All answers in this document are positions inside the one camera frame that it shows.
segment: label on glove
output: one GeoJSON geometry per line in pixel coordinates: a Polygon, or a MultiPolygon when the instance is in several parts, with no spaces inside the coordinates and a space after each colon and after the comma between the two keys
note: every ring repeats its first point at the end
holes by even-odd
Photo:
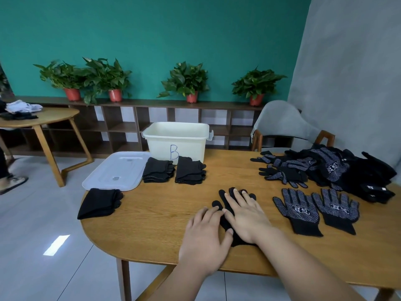
{"type": "Polygon", "coordinates": [[[295,205],[292,205],[292,209],[295,212],[299,212],[299,213],[304,213],[304,214],[310,215],[309,209],[306,209],[306,208],[303,208],[303,207],[299,207],[299,206],[295,206],[295,205]]]}
{"type": "Polygon", "coordinates": [[[340,211],[345,212],[346,214],[350,214],[348,209],[345,209],[345,208],[343,208],[341,206],[338,206],[338,205],[335,205],[335,204],[330,204],[330,206],[335,210],[340,210],[340,211]]]}

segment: gray wall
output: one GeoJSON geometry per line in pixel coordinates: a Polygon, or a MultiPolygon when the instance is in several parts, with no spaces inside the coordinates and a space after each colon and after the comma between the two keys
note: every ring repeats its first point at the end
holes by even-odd
{"type": "Polygon", "coordinates": [[[401,172],[401,0],[312,0],[288,101],[401,172]]]}

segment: white cloth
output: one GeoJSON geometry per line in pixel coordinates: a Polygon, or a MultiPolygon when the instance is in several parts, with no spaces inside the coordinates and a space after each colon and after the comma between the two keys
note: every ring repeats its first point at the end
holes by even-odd
{"type": "Polygon", "coordinates": [[[42,111],[43,107],[40,104],[30,104],[23,102],[22,100],[17,100],[12,103],[8,103],[6,107],[6,111],[15,113],[15,112],[22,112],[22,113],[34,113],[42,111]]]}

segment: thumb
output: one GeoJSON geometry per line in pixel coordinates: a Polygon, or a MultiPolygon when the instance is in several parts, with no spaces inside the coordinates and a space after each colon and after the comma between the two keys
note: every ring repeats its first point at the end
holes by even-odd
{"type": "Polygon", "coordinates": [[[227,256],[231,244],[233,243],[233,233],[234,230],[232,228],[228,229],[224,235],[223,241],[221,242],[221,253],[224,255],[224,258],[227,256]]]}

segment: stack of black gloves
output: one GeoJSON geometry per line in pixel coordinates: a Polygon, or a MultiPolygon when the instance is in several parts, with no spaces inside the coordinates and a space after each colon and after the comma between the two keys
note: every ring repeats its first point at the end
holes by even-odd
{"type": "Polygon", "coordinates": [[[143,171],[143,182],[167,182],[174,175],[174,165],[172,161],[159,161],[149,157],[143,171]]]}
{"type": "Polygon", "coordinates": [[[123,194],[119,189],[92,188],[82,202],[77,219],[109,216],[121,205],[123,194]]]}
{"type": "Polygon", "coordinates": [[[206,165],[200,161],[193,161],[191,157],[178,157],[177,173],[175,182],[180,184],[201,184],[205,177],[206,165]]]}

